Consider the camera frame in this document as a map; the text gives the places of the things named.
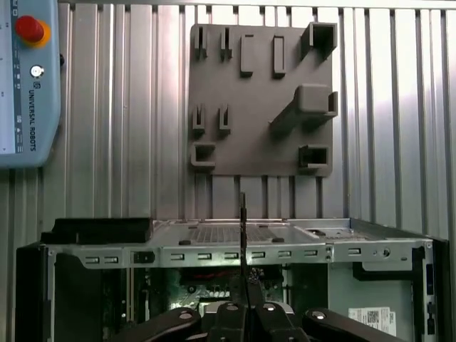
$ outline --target black plastic bracket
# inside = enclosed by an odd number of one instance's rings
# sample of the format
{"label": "black plastic bracket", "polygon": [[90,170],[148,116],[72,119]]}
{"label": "black plastic bracket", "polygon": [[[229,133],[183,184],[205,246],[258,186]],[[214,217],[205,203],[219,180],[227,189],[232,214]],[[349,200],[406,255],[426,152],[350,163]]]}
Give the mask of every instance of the black plastic bracket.
{"label": "black plastic bracket", "polygon": [[56,219],[51,232],[41,233],[45,244],[145,243],[153,231],[151,218]]}
{"label": "black plastic bracket", "polygon": [[257,305],[255,314],[263,332],[257,340],[310,342],[302,327],[295,326],[280,305],[267,302]]}
{"label": "black plastic bracket", "polygon": [[306,145],[298,150],[298,168],[300,173],[312,174],[329,166],[329,147],[324,145]]}
{"label": "black plastic bracket", "polygon": [[315,49],[325,61],[337,47],[337,24],[310,23],[301,36],[301,59]]}
{"label": "black plastic bracket", "polygon": [[110,342],[183,341],[192,332],[197,331],[200,321],[201,316],[195,310],[176,308],[139,324],[134,329],[120,332]]}
{"label": "black plastic bracket", "polygon": [[39,243],[16,250],[16,342],[47,342],[51,337],[48,248]]}
{"label": "black plastic bracket", "polygon": [[201,172],[210,172],[215,168],[215,143],[194,142],[190,153],[191,166]]}
{"label": "black plastic bracket", "polygon": [[439,341],[454,341],[453,312],[452,312],[452,270],[450,266],[450,243],[445,240],[434,239],[434,290],[435,290],[435,315],[438,325],[436,334]]}
{"label": "black plastic bracket", "polygon": [[404,342],[326,308],[309,309],[302,318],[302,326],[318,341]]}
{"label": "black plastic bracket", "polygon": [[301,84],[293,100],[269,124],[275,137],[288,135],[297,125],[312,131],[337,116],[337,92],[318,84]]}
{"label": "black plastic bracket", "polygon": [[222,304],[215,316],[215,325],[209,330],[207,342],[245,341],[247,307],[234,303]]}

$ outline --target metal chassis frame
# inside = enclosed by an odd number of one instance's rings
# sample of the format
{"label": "metal chassis frame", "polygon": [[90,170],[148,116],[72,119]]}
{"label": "metal chassis frame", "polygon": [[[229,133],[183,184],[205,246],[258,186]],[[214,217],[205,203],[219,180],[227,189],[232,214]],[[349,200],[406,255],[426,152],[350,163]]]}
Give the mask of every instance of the metal chassis frame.
{"label": "metal chassis frame", "polygon": [[[315,224],[316,222],[331,224],[340,220],[290,220]],[[450,289],[450,248],[449,242],[431,239],[419,234],[404,232],[398,229],[378,226],[356,219],[346,220],[350,227],[358,231],[376,229],[378,234],[386,234],[394,244],[402,241],[399,248],[410,248],[410,261],[393,267],[389,261],[361,262],[347,260],[337,244],[323,244],[319,248],[326,251],[324,259],[295,261],[295,263],[353,262],[353,277],[359,281],[408,280],[413,286],[413,320],[415,326],[415,342],[452,341],[452,311]],[[414,243],[407,245],[405,236],[414,238]],[[53,342],[54,326],[54,263],[59,253],[67,253],[70,249],[55,248],[36,242],[17,250],[16,263],[16,341],[28,341],[33,336],[37,342]],[[261,264],[270,264],[263,259]],[[122,263],[115,267],[99,264],[99,269],[128,268],[132,264]]]}

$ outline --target universal robots logo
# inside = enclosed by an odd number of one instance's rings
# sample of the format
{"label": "universal robots logo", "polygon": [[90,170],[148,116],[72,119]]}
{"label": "universal robots logo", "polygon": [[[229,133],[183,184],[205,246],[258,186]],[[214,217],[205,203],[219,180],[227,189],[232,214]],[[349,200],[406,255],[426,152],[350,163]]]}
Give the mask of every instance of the universal robots logo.
{"label": "universal robots logo", "polygon": [[31,89],[28,92],[28,120],[29,120],[29,139],[30,139],[30,151],[36,151],[36,119],[35,119],[35,90]]}

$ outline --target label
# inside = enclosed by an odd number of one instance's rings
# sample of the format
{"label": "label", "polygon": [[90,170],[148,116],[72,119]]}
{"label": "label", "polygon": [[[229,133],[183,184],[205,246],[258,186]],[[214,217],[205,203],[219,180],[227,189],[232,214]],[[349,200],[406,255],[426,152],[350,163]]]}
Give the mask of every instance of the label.
{"label": "label", "polygon": [[13,49],[9,1],[0,1],[0,155],[15,149]]}
{"label": "label", "polygon": [[356,308],[348,310],[348,317],[367,326],[396,336],[396,313],[390,308]]}

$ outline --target screw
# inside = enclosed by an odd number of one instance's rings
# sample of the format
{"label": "screw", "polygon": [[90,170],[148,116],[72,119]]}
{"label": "screw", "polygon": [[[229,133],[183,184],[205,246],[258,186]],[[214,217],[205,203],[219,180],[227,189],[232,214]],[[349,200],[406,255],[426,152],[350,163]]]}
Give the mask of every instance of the screw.
{"label": "screw", "polygon": [[323,312],[314,311],[314,312],[312,313],[312,317],[321,320],[321,319],[325,319],[325,318],[326,318],[326,315],[325,315]]}
{"label": "screw", "polygon": [[191,315],[190,313],[187,313],[187,312],[184,311],[184,313],[181,314],[181,315],[179,316],[179,318],[180,318],[180,319],[190,319],[190,318],[192,318],[192,315]]}
{"label": "screw", "polygon": [[273,304],[266,303],[263,305],[263,308],[266,309],[267,311],[274,311],[276,308]]}

